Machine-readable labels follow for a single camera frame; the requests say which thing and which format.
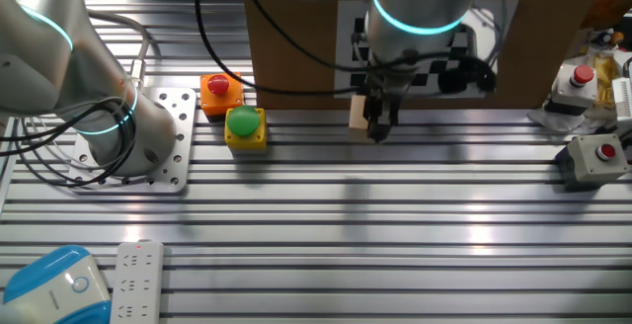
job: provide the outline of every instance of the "red stop button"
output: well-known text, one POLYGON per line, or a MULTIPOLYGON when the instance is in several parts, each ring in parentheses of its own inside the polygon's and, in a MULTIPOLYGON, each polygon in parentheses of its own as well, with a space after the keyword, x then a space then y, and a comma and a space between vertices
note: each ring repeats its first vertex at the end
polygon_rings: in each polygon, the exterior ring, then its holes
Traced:
POLYGON ((616 156, 616 149, 610 144, 604 144, 596 150, 596 155, 603 161, 609 161, 616 156))
POLYGON ((593 78, 594 78, 593 69, 586 65, 578 66, 575 69, 575 72, 573 72, 573 79, 577 83, 582 84, 582 85, 593 81, 593 78))
POLYGON ((222 75, 215 75, 210 77, 207 84, 210 93, 216 96, 221 96, 226 93, 226 91, 228 91, 229 85, 230 83, 228 82, 228 78, 222 75))

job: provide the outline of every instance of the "aluminum table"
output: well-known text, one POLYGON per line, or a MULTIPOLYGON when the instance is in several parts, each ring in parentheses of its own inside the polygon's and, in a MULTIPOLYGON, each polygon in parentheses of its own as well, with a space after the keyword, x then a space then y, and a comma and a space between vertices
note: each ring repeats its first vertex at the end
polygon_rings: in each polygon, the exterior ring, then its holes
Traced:
MULTIPOLYGON (((87 4, 149 27, 162 58, 148 60, 148 87, 196 88, 219 71, 193 0, 87 4)), ((243 0, 202 9, 220 55, 252 78, 243 0)), ((94 23, 128 67, 140 35, 94 23)), ((361 145, 347 142, 344 112, 269 111, 270 152, 236 162, 223 126, 197 111, 181 197, 79 197, 11 163, 0 296, 19 269, 69 243, 112 285, 117 245, 153 239, 169 249, 163 324, 630 323, 631 178, 564 193, 552 160, 573 135, 525 113, 403 112, 385 144, 361 145)), ((61 147, 72 153, 75 138, 61 147)))

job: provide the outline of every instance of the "power strip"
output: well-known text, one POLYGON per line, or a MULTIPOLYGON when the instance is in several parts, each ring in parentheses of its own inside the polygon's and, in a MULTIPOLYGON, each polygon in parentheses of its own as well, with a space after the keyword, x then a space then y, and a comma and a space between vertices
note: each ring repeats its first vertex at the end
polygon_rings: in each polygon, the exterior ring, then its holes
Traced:
POLYGON ((118 246, 110 324, 157 324, 164 247, 159 242, 118 246))

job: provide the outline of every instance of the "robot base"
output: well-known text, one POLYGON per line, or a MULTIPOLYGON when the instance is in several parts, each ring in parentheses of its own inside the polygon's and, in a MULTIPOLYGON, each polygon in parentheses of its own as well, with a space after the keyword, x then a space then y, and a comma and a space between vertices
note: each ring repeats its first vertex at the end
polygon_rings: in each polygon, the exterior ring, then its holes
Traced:
MULTIPOLYGON (((73 188, 79 195, 126 195, 179 194, 187 186, 189 173, 189 155, 193 143, 193 130, 196 121, 197 94, 193 89, 185 88, 145 88, 144 94, 152 101, 165 107, 173 116, 176 124, 176 145, 169 157, 152 173, 140 177, 109 177, 103 184, 94 184, 85 188, 73 188)), ((97 163, 92 157, 88 141, 77 137, 73 157, 86 165, 97 163)), ((71 168, 69 177, 93 179, 98 170, 89 172, 71 168)))

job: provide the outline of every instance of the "blue and white object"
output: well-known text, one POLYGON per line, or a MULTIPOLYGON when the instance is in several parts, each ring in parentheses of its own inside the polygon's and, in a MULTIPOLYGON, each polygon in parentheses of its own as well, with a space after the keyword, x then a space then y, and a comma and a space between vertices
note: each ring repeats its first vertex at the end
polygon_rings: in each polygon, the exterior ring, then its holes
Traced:
POLYGON ((25 313, 29 324, 108 324, 112 310, 94 258, 75 245, 56 249, 17 272, 3 301, 25 313))

